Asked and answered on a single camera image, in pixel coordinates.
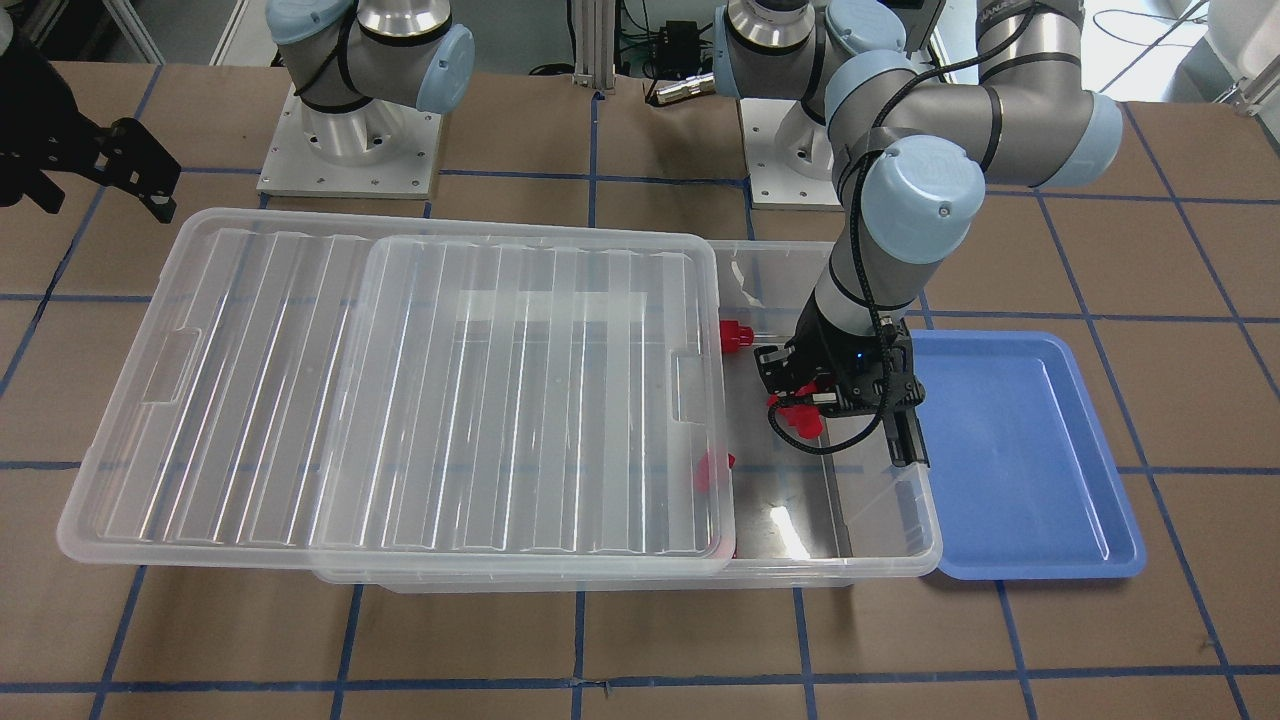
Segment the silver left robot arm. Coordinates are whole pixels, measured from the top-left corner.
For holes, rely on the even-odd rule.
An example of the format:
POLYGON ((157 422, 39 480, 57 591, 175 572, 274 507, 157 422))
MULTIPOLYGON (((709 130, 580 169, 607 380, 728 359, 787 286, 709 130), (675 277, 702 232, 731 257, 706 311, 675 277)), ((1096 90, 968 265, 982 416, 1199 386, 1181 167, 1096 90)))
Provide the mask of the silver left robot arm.
POLYGON ((884 433, 925 460, 905 311, 965 240, 988 184, 1074 187, 1117 155, 1117 104, 1082 83, 1080 1, 980 1, 975 56, 920 70, 878 1, 730 1, 716 14, 719 94, 791 100, 832 149, 838 238, 794 334, 755 364, 771 429, 815 456, 884 433))

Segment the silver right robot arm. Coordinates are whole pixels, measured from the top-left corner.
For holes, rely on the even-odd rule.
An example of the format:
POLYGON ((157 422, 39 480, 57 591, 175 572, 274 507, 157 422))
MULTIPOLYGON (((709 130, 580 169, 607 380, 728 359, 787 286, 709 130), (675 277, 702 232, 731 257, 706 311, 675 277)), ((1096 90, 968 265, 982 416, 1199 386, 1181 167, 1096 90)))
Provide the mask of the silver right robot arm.
MULTIPOLYGON (((461 102, 475 42, 448 1, 269 1, 292 82, 257 188, 276 197, 425 199, 438 123, 461 102)), ((56 214, 74 174, 177 213, 183 172, 136 118, 100 126, 49 59, 3 15, 3 205, 56 214)))

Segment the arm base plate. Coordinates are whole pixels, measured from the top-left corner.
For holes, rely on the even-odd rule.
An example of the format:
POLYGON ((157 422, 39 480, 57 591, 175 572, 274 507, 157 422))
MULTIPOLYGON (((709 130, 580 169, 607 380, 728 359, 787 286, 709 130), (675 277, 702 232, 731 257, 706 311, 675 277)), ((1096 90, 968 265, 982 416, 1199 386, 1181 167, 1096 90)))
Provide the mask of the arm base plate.
POLYGON ((257 191, 271 197, 429 200, 445 118, 374 100, 314 110, 289 87, 257 191))
POLYGON ((799 101, 742 99, 742 146, 758 210, 837 211, 826 128, 799 101))

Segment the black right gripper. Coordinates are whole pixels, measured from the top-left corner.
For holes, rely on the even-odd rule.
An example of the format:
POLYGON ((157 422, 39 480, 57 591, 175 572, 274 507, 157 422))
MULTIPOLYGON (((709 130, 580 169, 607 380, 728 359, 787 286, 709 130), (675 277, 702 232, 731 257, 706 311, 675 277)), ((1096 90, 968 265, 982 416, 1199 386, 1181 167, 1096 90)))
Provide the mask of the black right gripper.
POLYGON ((1 141, 4 208, 28 197, 45 211, 60 210, 65 192, 47 176, 56 170, 129 193, 163 224, 177 214, 178 160, 134 118, 97 127, 18 29, 3 31, 1 141))

